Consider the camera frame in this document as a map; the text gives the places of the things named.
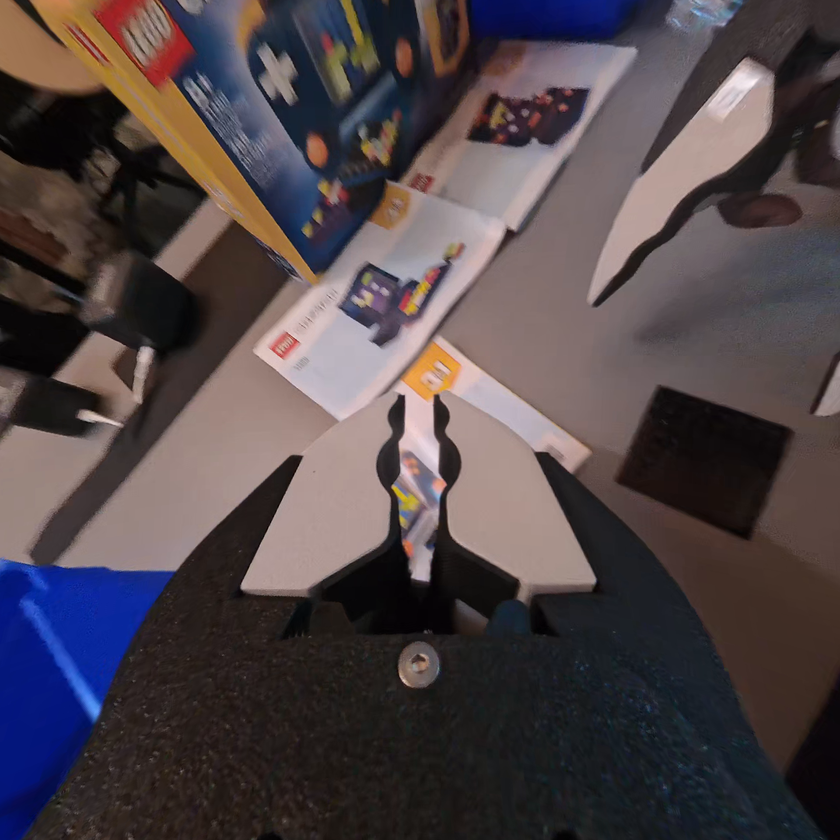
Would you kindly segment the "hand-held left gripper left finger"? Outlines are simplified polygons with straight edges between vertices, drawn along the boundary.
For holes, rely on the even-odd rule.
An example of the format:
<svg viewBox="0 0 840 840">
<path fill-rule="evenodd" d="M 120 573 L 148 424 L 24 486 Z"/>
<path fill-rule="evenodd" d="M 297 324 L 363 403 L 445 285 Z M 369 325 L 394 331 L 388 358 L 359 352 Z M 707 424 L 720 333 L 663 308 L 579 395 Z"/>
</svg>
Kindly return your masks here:
<svg viewBox="0 0 840 840">
<path fill-rule="evenodd" d="M 393 485 L 403 395 L 376 398 L 289 458 L 289 478 L 240 591 L 297 600 L 284 634 L 415 631 L 415 589 Z"/>
</svg>

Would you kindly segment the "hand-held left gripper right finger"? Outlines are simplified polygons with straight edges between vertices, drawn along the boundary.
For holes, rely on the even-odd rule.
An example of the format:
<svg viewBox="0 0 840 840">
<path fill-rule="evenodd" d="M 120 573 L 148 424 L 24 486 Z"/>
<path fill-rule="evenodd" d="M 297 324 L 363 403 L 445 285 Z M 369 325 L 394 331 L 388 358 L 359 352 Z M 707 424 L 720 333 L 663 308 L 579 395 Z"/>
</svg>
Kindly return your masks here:
<svg viewBox="0 0 840 840">
<path fill-rule="evenodd" d="M 597 578 L 554 492 L 551 455 L 462 397 L 434 398 L 444 481 L 428 585 L 428 629 L 456 633 L 460 603 L 489 621 L 500 606 L 532 618 L 545 597 L 590 595 Z"/>
</svg>

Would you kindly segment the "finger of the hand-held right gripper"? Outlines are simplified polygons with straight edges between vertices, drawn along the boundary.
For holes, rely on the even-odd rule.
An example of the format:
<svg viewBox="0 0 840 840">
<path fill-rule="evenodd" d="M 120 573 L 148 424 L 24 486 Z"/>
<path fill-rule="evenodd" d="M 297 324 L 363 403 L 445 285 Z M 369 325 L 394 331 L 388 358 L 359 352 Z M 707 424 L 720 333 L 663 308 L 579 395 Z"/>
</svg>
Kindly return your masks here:
<svg viewBox="0 0 840 840">
<path fill-rule="evenodd" d="M 814 417 L 839 414 L 839 353 L 835 353 L 811 406 Z"/>
<path fill-rule="evenodd" d="M 587 302 L 599 307 L 678 233 L 709 189 L 770 131 L 774 74 L 742 60 L 630 187 L 597 261 Z"/>
</svg>

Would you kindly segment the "instruction booklet with controller picture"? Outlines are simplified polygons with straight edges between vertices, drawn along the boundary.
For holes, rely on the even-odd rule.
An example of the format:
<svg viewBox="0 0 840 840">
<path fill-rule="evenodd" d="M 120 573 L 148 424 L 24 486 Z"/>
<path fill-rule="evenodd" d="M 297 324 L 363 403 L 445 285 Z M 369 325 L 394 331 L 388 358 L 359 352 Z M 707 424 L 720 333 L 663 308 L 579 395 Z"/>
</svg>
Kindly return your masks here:
<svg viewBox="0 0 840 840">
<path fill-rule="evenodd" d="M 451 391 L 507 425 L 535 451 L 547 452 L 571 473 L 592 451 L 484 372 L 456 347 L 437 336 L 393 387 L 405 397 L 405 429 L 400 442 L 401 472 L 393 485 L 402 545 L 411 576 L 428 582 L 434 552 L 439 500 L 445 482 L 439 475 L 439 446 L 434 435 L 434 396 Z"/>
</svg>

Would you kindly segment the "person's right hand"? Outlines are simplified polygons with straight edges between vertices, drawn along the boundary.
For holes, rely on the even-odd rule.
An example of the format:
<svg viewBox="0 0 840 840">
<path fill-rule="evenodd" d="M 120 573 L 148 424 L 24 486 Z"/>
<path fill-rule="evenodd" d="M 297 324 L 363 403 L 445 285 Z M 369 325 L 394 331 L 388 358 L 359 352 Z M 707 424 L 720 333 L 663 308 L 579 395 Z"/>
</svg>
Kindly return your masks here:
<svg viewBox="0 0 840 840">
<path fill-rule="evenodd" d="M 838 191 L 838 89 L 824 90 L 826 98 L 814 101 L 801 123 L 793 130 L 787 149 L 794 155 L 794 178 L 798 183 Z M 759 229 L 793 225 L 802 209 L 791 196 L 768 193 L 763 185 L 753 190 L 730 193 L 716 201 L 724 223 L 732 228 Z"/>
</svg>

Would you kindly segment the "black studded baseplate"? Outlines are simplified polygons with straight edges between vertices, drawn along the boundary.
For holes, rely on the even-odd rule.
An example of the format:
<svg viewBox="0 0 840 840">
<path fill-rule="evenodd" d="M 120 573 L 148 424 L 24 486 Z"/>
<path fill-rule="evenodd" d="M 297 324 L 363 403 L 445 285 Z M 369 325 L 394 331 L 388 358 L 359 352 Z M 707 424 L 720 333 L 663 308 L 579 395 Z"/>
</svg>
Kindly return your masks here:
<svg viewBox="0 0 840 840">
<path fill-rule="evenodd" d="M 784 425 L 660 385 L 615 481 L 750 540 L 793 436 Z"/>
</svg>

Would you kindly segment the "instruction booklet with blue model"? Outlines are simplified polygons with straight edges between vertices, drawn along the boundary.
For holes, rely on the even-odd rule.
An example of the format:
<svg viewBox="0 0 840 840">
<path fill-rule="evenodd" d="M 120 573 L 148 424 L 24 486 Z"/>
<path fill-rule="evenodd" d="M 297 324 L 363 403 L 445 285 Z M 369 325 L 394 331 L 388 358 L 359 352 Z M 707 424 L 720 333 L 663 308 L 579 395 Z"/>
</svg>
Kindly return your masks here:
<svg viewBox="0 0 840 840">
<path fill-rule="evenodd" d="M 498 217 L 388 182 L 370 218 L 254 354 L 342 420 L 391 388 L 507 231 Z"/>
</svg>

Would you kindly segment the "instruction booklet with dark model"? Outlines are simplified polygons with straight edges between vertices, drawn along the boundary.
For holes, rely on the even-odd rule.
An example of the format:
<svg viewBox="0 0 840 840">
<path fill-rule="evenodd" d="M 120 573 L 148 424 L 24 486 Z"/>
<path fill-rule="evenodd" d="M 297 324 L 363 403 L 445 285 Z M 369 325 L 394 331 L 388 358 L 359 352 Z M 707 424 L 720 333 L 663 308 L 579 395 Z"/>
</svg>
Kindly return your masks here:
<svg viewBox="0 0 840 840">
<path fill-rule="evenodd" d="M 519 231 L 636 57 L 632 46 L 500 41 L 402 183 Z"/>
</svg>

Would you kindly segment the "blue plastic bin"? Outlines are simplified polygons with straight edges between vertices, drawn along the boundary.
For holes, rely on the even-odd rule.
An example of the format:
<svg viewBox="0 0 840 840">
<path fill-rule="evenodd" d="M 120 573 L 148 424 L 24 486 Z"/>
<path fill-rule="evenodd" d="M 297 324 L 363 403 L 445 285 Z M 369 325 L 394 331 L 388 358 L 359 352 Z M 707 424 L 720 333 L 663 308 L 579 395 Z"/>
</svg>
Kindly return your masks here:
<svg viewBox="0 0 840 840">
<path fill-rule="evenodd" d="M 608 40 L 618 35 L 646 1 L 470 1 L 478 38 Z"/>
<path fill-rule="evenodd" d="M 1 561 L 1 838 L 22 838 L 90 738 L 173 572 Z"/>
</svg>

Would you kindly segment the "blue and yellow toy box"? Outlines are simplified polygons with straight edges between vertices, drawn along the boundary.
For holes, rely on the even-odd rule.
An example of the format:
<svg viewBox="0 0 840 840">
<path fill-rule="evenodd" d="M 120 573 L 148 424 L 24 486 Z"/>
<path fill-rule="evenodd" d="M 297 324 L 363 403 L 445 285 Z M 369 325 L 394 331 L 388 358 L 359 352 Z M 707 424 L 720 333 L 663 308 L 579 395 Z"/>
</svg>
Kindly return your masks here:
<svg viewBox="0 0 840 840">
<path fill-rule="evenodd" d="M 311 284 L 473 64 L 464 1 L 33 6 L 216 205 Z"/>
</svg>

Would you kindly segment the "tan round stool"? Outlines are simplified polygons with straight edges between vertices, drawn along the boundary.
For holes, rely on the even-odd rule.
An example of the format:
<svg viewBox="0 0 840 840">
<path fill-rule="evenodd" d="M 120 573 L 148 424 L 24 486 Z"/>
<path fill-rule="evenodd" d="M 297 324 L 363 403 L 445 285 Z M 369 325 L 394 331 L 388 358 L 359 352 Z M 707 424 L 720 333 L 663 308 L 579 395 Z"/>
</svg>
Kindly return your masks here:
<svg viewBox="0 0 840 840">
<path fill-rule="evenodd" d="M 17 2 L 1 2 L 1 71 L 64 96 L 88 96 L 104 86 L 51 31 Z"/>
</svg>

